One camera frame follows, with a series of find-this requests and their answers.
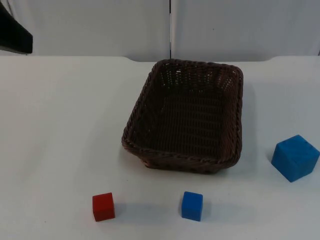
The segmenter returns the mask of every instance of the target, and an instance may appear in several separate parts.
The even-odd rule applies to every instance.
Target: basket rim
[[[237,66],[234,65],[229,65],[226,63],[216,63],[216,62],[205,62],[205,61],[192,61],[192,60],[181,60],[181,59],[163,59],[158,61],[152,68],[151,72],[149,73],[145,85],[142,88],[141,93],[145,89],[145,86],[149,84],[158,74],[159,70],[164,64],[189,64],[189,65],[194,65],[196,64],[197,66],[202,65],[202,66],[213,66],[213,67],[219,67],[219,68],[229,68],[232,69],[233,71],[237,72],[238,74],[238,96],[237,96],[237,108],[236,108],[236,128],[239,129],[236,133],[236,143],[234,146],[234,152],[228,156],[228,159],[224,158],[214,158],[212,156],[205,156],[205,155],[189,155],[189,154],[182,154],[180,152],[174,152],[174,151],[163,151],[163,150],[158,150],[154,148],[149,148],[149,147],[143,147],[140,146],[133,141],[128,139],[128,134],[126,134],[132,125],[134,124],[135,120],[135,110],[137,108],[138,104],[141,104],[143,102],[143,99],[141,99],[141,95],[138,97],[134,108],[130,114],[129,120],[123,130],[123,135],[121,138],[121,143],[125,149],[127,149],[130,153],[136,155],[139,158],[146,158],[146,159],[152,159],[153,156],[155,158],[175,158],[175,159],[182,159],[182,160],[193,160],[193,161],[201,161],[203,163],[208,162],[218,168],[229,168],[233,165],[235,165],[240,158],[240,152],[242,149],[242,123],[241,123],[241,115],[242,111],[240,110],[242,108],[242,96],[243,96],[243,72],[241,69]]]

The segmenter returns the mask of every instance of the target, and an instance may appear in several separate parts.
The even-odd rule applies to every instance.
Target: red block
[[[112,192],[93,196],[92,208],[96,222],[114,219],[116,217]]]

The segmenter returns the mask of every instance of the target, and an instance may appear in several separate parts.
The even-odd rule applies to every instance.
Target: wicker basket
[[[123,131],[123,147],[148,168],[215,173],[242,149],[243,74],[235,66],[162,60]]]

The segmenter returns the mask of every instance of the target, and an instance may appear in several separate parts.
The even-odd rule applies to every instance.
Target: white tabletop
[[[148,169],[121,146],[152,62],[0,57],[0,239],[317,239],[320,164],[290,183],[270,160],[296,134],[320,149],[320,57],[233,64],[241,158],[200,175]],[[184,191],[203,194],[201,222],[181,218]],[[116,218],[95,222],[92,196],[108,192]]]

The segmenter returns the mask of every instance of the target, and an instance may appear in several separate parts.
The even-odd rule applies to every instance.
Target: blue cube
[[[202,194],[185,191],[181,205],[181,216],[184,219],[201,221],[204,196]]]
[[[292,183],[313,171],[319,155],[316,148],[296,135],[276,145],[271,163]]]

